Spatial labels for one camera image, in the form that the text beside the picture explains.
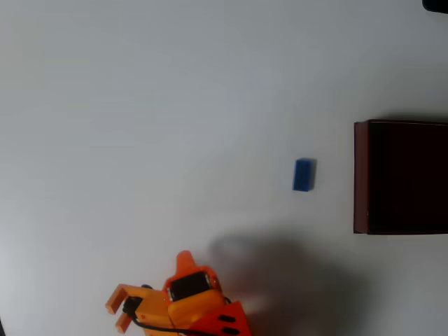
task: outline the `orange bracket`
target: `orange bracket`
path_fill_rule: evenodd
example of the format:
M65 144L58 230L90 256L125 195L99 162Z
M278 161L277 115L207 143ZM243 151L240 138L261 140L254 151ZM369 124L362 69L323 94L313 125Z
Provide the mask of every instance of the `orange bracket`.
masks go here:
M114 290L113 294L106 303L107 311L110 314L115 314L123 301L125 301L129 296L138 296L139 298L144 298L149 293L150 289L144 287L136 287L120 284ZM126 313L122 313L117 323L115 324L119 333L124 334L132 322L132 318Z

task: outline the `black object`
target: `black object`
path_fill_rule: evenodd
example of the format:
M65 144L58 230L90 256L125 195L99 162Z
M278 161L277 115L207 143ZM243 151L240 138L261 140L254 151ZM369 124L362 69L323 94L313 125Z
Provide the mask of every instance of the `black object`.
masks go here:
M198 272L173 281L170 288L171 297L174 302L205 292L210 288L207 275L204 272Z
M0 321L0 336L6 336L5 330L3 329L3 326L1 325L1 321Z
M123 305L123 313L126 313L127 315L131 316L133 319L136 319L137 315L135 314L135 311L141 304L141 301L143 301L143 299L141 297L129 296Z
M225 334L229 334L229 335L238 335L239 334L239 330L238 329L228 328L228 327L223 328L221 330L221 332L223 332Z
M357 122L354 232L448 233L447 147L448 123Z
M228 323L234 323L236 321L236 318L233 316L228 316L228 315L220 315L218 317L218 320L228 322Z
M447 0L423 0L423 7L430 12L448 13Z

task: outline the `white background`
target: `white background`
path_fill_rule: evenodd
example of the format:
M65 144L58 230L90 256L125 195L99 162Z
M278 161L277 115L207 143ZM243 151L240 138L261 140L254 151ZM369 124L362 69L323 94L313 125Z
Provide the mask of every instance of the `white background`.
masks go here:
M2 1L7 336L117 335L117 284L160 288L181 249L226 273L215 242L277 232L369 293L356 327L313 312L313 335L446 335L447 238L355 236L352 216L353 123L443 115L447 32L419 0ZM301 157L318 160L309 193L291 190ZM293 261L256 276L276 267L271 296L312 292ZM315 292L299 309L333 300Z

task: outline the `maroon box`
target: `maroon box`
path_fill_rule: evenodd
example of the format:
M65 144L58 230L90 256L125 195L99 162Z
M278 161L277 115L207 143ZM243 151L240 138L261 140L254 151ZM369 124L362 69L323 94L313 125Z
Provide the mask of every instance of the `maroon box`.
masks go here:
M448 123L355 123L353 231L448 233Z

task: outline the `small blue cube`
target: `small blue cube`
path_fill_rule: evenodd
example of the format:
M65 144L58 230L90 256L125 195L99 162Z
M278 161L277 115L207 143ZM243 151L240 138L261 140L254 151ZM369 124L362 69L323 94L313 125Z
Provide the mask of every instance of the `small blue cube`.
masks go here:
M295 161L293 190L310 191L314 187L316 161L299 159Z

